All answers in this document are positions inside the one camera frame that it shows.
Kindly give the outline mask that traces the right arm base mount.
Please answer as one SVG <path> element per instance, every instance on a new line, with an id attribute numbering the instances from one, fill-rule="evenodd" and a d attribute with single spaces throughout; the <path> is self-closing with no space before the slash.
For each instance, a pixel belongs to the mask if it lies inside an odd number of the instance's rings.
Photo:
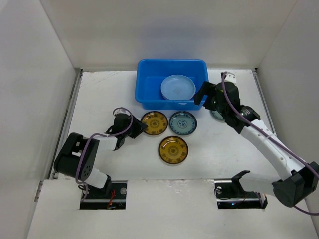
<path id="1" fill-rule="evenodd" d="M 239 188 L 231 179 L 214 180 L 214 195 L 217 208 L 222 209 L 261 209 L 268 205 L 265 194 L 246 192 Z"/>

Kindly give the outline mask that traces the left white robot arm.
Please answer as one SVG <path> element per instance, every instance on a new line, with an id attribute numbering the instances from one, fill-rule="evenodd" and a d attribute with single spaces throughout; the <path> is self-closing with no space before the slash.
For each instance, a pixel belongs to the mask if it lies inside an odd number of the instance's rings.
<path id="1" fill-rule="evenodd" d="M 115 114 L 113 125 L 105 133 L 94 133 L 89 138 L 71 133 L 54 161 L 54 171 L 74 178 L 84 193 L 96 192 L 101 197 L 111 194 L 111 177 L 94 164 L 98 153 L 120 149 L 127 137 L 135 139 L 148 126 L 135 116 Z"/>

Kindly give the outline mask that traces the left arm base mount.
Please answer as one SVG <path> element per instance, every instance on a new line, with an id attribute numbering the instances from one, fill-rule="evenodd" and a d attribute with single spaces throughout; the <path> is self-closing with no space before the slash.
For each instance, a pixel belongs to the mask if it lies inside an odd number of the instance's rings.
<path id="1" fill-rule="evenodd" d="M 127 197 L 127 181 L 112 181 L 108 195 L 99 192 L 99 189 L 88 186 L 88 193 L 85 199 L 85 188 L 83 189 L 80 202 L 81 210 L 125 210 Z"/>

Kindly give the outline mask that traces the light blue plastic plate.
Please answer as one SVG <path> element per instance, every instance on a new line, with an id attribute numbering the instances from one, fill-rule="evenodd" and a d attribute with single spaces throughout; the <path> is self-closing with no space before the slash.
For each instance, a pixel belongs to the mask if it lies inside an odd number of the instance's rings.
<path id="1" fill-rule="evenodd" d="M 187 76 L 171 75 L 163 80 L 160 91 L 167 100 L 190 100 L 196 92 L 196 86 Z"/>

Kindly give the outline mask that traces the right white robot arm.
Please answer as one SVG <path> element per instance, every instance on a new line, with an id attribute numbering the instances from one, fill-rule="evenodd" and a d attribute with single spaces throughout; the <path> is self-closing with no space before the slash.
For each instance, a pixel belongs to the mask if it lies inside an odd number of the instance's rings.
<path id="1" fill-rule="evenodd" d="M 279 176 L 273 178 L 243 170 L 228 183 L 215 187 L 217 198 L 241 198 L 256 192 L 272 195 L 291 208 L 316 190 L 318 164 L 305 162 L 271 134 L 259 114 L 240 103 L 239 90 L 234 83 L 223 81 L 216 85 L 205 81 L 194 95 L 196 105 L 202 100 L 206 109 L 220 113 L 228 126 L 254 145 Z"/>

